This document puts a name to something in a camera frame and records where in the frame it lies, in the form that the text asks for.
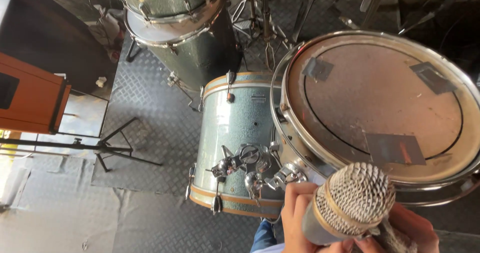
jeans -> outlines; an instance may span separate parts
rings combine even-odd
[[[255,233],[250,253],[276,244],[277,240],[273,234],[273,226],[264,219]]]

microphone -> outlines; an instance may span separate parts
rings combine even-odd
[[[315,190],[302,219],[310,242],[327,245],[369,235],[388,215],[395,202],[395,188],[377,167],[350,164]]]

tripod stand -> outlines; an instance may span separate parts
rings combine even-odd
[[[140,161],[144,163],[149,163],[157,166],[163,165],[162,163],[155,163],[152,161],[148,161],[142,158],[136,158],[132,157],[132,152],[134,149],[130,145],[129,141],[127,140],[127,137],[125,137],[125,134],[123,134],[122,130],[126,128],[128,125],[130,125],[132,122],[138,120],[138,118],[134,117],[130,121],[126,122],[123,124],[123,126],[117,128],[114,132],[112,132],[110,135],[105,137],[104,139],[100,139],[98,143],[95,146],[89,146],[89,145],[82,145],[80,139],[75,139],[75,142],[73,144],[62,144],[62,143],[52,143],[52,142],[39,142],[39,141],[27,141],[27,140],[15,140],[15,139],[4,139],[0,138],[0,143],[1,144],[9,144],[9,145],[24,145],[24,146],[47,146],[47,147],[60,147],[60,148],[71,148],[71,149],[78,149],[78,150],[93,150],[96,158],[99,160],[100,164],[103,167],[103,170],[105,172],[111,171],[111,169],[108,169],[105,165],[104,158],[101,156],[101,154],[110,154],[111,156],[117,156],[121,158],[127,158],[135,161]],[[115,136],[116,134],[121,133],[125,141],[128,143],[129,147],[115,147],[111,146],[108,141]]]
[[[249,39],[246,48],[262,36],[265,44],[265,65],[270,71],[273,71],[276,65],[275,54],[280,46],[283,45],[285,48],[291,49],[294,41],[287,39],[282,29],[272,22],[268,0],[261,0],[261,9],[257,6],[258,4],[260,4],[258,0],[241,0],[236,5],[231,20],[233,28]],[[248,19],[240,18],[247,5],[249,10]],[[249,22],[249,33],[243,31],[243,28],[239,25],[245,21]],[[279,39],[281,41],[281,44],[279,44],[276,50],[274,50],[271,45],[271,40],[273,39]]]

drum kit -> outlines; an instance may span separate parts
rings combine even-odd
[[[286,184],[322,184],[355,162],[380,167],[409,206],[446,204],[480,185],[480,93],[435,51],[339,31],[292,46],[274,71],[237,73],[228,0],[122,1],[134,42],[159,57],[173,84],[200,90],[185,198],[214,214],[277,219]],[[444,188],[459,193],[409,199]]]

microphone grille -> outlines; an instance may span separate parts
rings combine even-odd
[[[344,219],[335,211],[332,201],[343,212],[343,216],[363,224],[381,221],[395,202],[393,184],[380,169],[371,164],[350,164],[334,173],[326,183],[329,183],[332,198],[326,198],[325,185],[322,185],[317,189],[316,205],[326,223],[344,235],[358,236],[368,228]]]

